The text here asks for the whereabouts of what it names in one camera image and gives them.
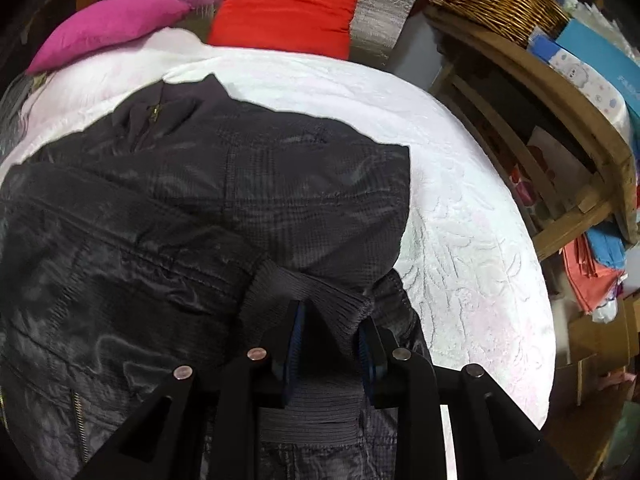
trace bed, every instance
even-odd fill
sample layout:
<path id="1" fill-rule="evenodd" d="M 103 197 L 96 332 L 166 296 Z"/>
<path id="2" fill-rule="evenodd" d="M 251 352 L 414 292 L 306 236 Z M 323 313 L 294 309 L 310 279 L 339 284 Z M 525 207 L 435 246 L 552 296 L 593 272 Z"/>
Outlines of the bed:
<path id="1" fill-rule="evenodd" d="M 555 339 L 532 241 L 494 167 L 439 102 L 401 79 L 325 57 L 204 45 L 166 28 L 50 75 L 22 108 L 24 139 L 7 169 L 164 78 L 214 73 L 230 95 L 344 121 L 377 142 L 410 147 L 410 214 L 396 269 L 436 365 L 485 367 L 538 426 L 548 410 Z M 449 477 L 453 442 L 444 413 Z"/>

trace wicker basket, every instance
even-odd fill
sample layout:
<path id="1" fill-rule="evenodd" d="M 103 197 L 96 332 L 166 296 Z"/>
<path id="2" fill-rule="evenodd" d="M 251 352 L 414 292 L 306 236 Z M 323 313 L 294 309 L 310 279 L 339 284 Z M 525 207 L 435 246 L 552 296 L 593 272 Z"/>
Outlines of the wicker basket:
<path id="1" fill-rule="evenodd" d="M 569 18 L 555 0 L 430 0 L 526 48 L 535 26 L 556 38 Z"/>

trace red pillow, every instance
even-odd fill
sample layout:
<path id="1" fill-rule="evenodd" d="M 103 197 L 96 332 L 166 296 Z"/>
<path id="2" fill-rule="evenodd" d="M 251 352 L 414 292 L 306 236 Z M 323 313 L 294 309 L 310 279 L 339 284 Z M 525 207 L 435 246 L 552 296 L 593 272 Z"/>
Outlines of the red pillow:
<path id="1" fill-rule="evenodd" d="M 347 59 L 358 0 L 224 0 L 207 43 Z"/>

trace black jacket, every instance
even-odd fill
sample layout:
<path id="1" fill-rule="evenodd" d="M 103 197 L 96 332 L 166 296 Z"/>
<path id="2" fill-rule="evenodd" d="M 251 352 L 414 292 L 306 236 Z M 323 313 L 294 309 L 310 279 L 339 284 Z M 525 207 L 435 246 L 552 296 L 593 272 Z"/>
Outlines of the black jacket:
<path id="1" fill-rule="evenodd" d="M 373 314 L 426 354 L 392 269 L 408 197 L 407 148 L 232 100 L 213 76 L 149 86 L 45 146 L 0 190 L 14 443 L 68 479 L 174 367 L 219 367 L 283 299 L 311 298 L 335 344 L 261 414 L 262 476 L 390 478 L 394 414 L 367 406 L 353 336 Z"/>

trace folded clothes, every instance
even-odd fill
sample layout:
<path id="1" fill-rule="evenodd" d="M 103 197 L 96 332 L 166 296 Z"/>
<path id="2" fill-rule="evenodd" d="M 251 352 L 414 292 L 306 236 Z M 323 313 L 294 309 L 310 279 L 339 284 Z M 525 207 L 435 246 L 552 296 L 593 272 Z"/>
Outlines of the folded clothes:
<path id="1" fill-rule="evenodd" d="M 622 94 L 612 83 L 592 66 L 543 34 L 532 39 L 529 51 L 574 85 L 607 118 L 623 139 L 630 143 L 632 126 L 629 111 Z"/>
<path id="2" fill-rule="evenodd" d="M 588 314 L 602 303 L 624 273 L 598 263 L 584 234 L 564 246 L 562 259 L 578 305 Z"/>
<path id="3" fill-rule="evenodd" d="M 596 261 L 611 269 L 624 269 L 625 247 L 618 226 L 613 222 L 601 222 L 586 232 L 591 254 Z"/>

